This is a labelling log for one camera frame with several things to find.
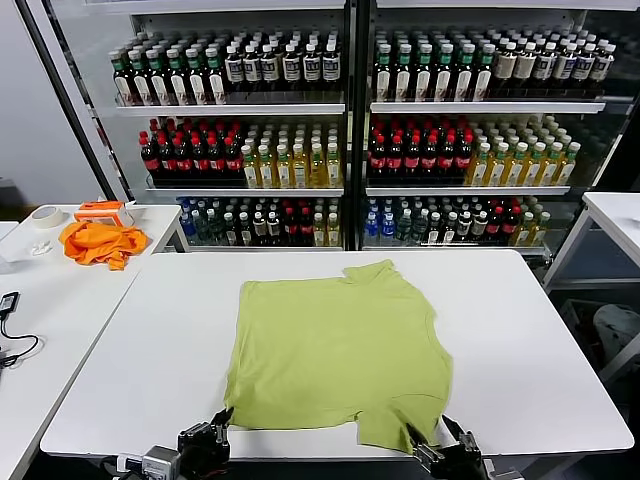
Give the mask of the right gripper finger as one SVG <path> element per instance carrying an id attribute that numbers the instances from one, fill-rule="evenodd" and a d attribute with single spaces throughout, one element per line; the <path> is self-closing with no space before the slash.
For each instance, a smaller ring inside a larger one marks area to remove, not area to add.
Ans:
<path id="1" fill-rule="evenodd" d="M 426 438 L 410 423 L 406 424 L 407 433 L 412 445 L 412 455 L 420 462 L 424 468 L 440 466 L 445 457 L 432 448 Z"/>
<path id="2" fill-rule="evenodd" d="M 464 430 L 455 420 L 446 415 L 442 416 L 442 420 L 452 437 L 462 444 L 466 451 L 480 452 L 475 437 L 470 430 Z"/>

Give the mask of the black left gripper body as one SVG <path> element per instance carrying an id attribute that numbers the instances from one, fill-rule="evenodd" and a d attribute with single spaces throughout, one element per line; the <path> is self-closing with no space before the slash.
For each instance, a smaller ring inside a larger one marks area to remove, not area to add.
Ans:
<path id="1" fill-rule="evenodd" d="M 229 441 L 216 441 L 211 423 L 201 422 L 178 435 L 179 473 L 185 479 L 213 479 L 225 474 L 230 458 Z"/>

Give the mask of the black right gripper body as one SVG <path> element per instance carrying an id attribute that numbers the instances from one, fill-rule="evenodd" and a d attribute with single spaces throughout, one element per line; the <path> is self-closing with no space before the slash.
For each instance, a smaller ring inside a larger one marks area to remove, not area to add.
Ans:
<path id="1" fill-rule="evenodd" d="M 435 479 L 484 480 L 485 468 L 480 450 L 461 444 L 438 450 L 439 457 L 431 463 Z"/>

